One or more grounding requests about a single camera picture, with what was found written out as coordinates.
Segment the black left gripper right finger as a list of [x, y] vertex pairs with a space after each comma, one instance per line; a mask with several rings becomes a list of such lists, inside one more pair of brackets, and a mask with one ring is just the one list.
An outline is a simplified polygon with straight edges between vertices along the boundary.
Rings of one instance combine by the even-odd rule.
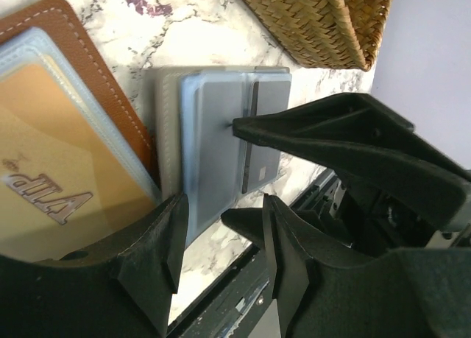
[[470, 251], [391, 250], [379, 257], [336, 238], [313, 210], [266, 195], [223, 223], [266, 254], [283, 337], [468, 337]]

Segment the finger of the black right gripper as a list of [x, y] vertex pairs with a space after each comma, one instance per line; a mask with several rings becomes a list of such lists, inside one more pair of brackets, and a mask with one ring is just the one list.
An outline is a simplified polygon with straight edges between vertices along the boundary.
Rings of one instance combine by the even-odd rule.
[[358, 177], [433, 226], [470, 222], [470, 173], [369, 94], [334, 94], [232, 126], [249, 143]]

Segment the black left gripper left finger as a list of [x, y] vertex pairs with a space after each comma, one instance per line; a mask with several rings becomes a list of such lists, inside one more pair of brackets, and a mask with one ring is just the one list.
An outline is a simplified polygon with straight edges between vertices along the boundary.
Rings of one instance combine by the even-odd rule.
[[188, 228], [178, 194], [59, 260], [1, 258], [3, 337], [164, 337]]

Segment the grey card holder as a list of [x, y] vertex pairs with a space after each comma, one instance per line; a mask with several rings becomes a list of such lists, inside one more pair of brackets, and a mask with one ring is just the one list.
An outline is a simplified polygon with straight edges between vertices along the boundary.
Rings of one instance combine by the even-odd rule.
[[245, 194], [277, 178], [280, 153], [233, 136], [235, 119], [283, 112], [292, 75], [282, 66], [163, 66], [154, 88], [160, 189], [188, 196], [191, 244]]

